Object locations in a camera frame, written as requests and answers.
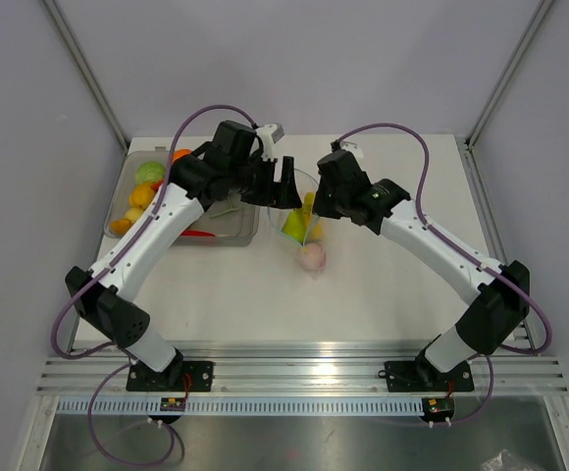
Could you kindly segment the pink peach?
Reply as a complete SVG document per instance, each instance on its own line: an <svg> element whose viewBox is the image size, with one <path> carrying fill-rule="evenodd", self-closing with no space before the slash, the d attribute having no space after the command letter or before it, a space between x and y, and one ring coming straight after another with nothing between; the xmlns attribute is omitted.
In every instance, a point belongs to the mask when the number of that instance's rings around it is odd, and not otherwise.
<svg viewBox="0 0 569 471"><path fill-rule="evenodd" d="M308 271L322 270L326 265L326 250L321 243L310 242L298 253L299 264Z"/></svg>

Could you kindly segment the green apple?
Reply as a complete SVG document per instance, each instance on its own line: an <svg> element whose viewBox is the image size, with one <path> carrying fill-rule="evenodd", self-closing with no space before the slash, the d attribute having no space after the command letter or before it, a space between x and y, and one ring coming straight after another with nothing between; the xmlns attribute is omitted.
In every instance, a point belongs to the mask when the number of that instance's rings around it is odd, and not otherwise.
<svg viewBox="0 0 569 471"><path fill-rule="evenodd" d="M294 239L302 242L305 238L307 230L307 223L301 209L294 209L290 211L282 226L282 232Z"/></svg>

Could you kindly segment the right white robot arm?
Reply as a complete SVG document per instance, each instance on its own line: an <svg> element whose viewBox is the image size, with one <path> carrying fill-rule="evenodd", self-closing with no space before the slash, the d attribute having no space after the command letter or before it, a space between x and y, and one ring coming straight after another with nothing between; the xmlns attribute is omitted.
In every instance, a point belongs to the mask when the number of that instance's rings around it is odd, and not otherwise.
<svg viewBox="0 0 569 471"><path fill-rule="evenodd" d="M316 215L346 218L393 241L442 277L467 305L453 327L429 342L413 362L411 379L437 389L468 358L495 352L526 318L529 271L483 257L453 235L423 223L416 202L389 179L372 183L354 155L337 150L318 163Z"/></svg>

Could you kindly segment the clear zip top bag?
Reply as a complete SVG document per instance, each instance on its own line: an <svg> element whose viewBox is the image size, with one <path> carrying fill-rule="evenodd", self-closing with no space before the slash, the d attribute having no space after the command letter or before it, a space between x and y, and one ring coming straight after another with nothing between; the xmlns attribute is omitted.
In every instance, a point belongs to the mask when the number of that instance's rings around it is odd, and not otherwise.
<svg viewBox="0 0 569 471"><path fill-rule="evenodd" d="M294 170L294 176L301 207L268 208L267 217L282 251L294 261L299 271L316 280L327 267L329 224L313 212L319 179L300 169Z"/></svg>

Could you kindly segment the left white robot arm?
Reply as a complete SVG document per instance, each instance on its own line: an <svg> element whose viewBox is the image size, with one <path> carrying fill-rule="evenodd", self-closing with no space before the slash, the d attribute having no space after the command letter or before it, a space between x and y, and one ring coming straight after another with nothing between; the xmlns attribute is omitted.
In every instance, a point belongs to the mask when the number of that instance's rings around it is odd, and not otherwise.
<svg viewBox="0 0 569 471"><path fill-rule="evenodd" d="M130 368L143 368L153 389L183 385L185 369L182 354L134 304L143 282L181 233L231 194L254 206L301 207L293 160L275 153L284 134L279 124L220 122L211 140L173 159L152 202L111 252L68 273L80 318L126 352Z"/></svg>

